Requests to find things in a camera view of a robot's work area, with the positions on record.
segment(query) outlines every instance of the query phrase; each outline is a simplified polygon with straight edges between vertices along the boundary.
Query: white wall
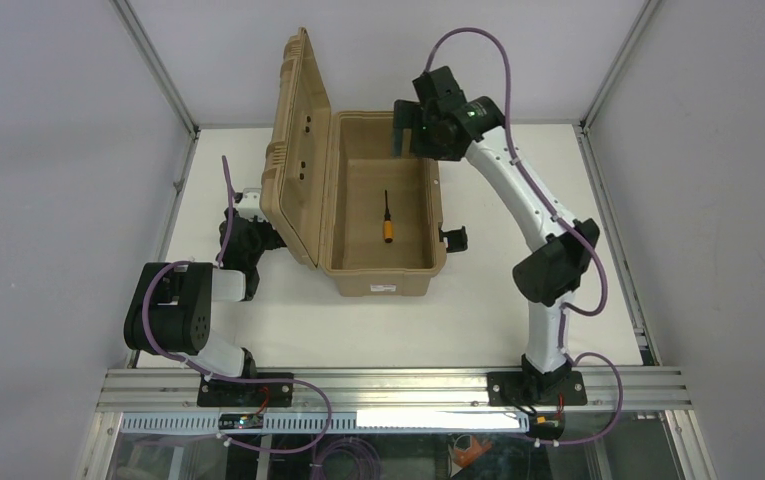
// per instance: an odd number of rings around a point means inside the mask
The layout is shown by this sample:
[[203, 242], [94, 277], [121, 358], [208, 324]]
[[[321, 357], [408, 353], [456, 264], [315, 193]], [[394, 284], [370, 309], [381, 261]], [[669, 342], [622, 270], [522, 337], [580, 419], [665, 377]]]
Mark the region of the white wall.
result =
[[0, 478], [71, 478], [185, 132], [110, 2], [0, 1]]
[[[197, 123], [270, 125], [282, 51], [300, 26], [309, 29], [335, 110], [390, 110], [413, 98], [411, 80], [438, 38], [476, 26], [508, 49], [514, 119], [579, 119], [644, 1], [131, 3]], [[487, 40], [450, 39], [436, 62], [454, 69], [469, 96], [502, 102], [502, 63]]]
[[593, 145], [719, 477], [765, 478], [765, 1], [663, 2]]

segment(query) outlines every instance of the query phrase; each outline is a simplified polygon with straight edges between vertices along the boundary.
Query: case latch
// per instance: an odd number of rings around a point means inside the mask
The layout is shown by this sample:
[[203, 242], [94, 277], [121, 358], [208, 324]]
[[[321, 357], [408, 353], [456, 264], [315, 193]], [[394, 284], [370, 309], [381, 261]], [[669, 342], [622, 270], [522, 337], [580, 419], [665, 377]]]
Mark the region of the case latch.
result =
[[458, 230], [447, 232], [438, 229], [441, 241], [447, 245], [447, 253], [458, 253], [467, 250], [467, 229], [462, 225]]

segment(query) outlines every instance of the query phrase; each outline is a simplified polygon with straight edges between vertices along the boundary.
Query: case lid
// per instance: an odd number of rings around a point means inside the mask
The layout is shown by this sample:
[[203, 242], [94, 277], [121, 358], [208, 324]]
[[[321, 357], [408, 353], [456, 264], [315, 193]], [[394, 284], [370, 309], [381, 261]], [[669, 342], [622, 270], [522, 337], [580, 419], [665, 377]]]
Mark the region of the case lid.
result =
[[261, 210], [291, 254], [316, 268], [332, 109], [308, 32], [288, 40], [279, 106], [261, 177]]

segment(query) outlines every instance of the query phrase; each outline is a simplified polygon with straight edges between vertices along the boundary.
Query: glass panel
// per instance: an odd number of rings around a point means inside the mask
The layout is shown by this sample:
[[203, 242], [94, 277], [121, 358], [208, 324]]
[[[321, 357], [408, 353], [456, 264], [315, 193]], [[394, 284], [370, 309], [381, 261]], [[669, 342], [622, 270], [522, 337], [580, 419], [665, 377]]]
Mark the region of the glass panel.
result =
[[[610, 414], [566, 412], [563, 438], [600, 431]], [[239, 439], [261, 445], [260, 434]], [[295, 448], [311, 435], [273, 435], [272, 448]], [[658, 415], [624, 414], [602, 440], [580, 446], [533, 448], [510, 434], [444, 433], [329, 435], [315, 449], [267, 455], [226, 448], [214, 435], [123, 434], [109, 479], [678, 479]]]

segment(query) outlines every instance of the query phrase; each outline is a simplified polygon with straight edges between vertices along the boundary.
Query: label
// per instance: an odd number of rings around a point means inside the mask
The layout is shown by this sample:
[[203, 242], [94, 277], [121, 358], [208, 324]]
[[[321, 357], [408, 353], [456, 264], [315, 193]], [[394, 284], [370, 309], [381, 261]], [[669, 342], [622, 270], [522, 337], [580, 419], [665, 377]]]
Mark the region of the label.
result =
[[396, 285], [370, 285], [370, 291], [373, 293], [379, 293], [379, 292], [396, 292], [397, 286]]

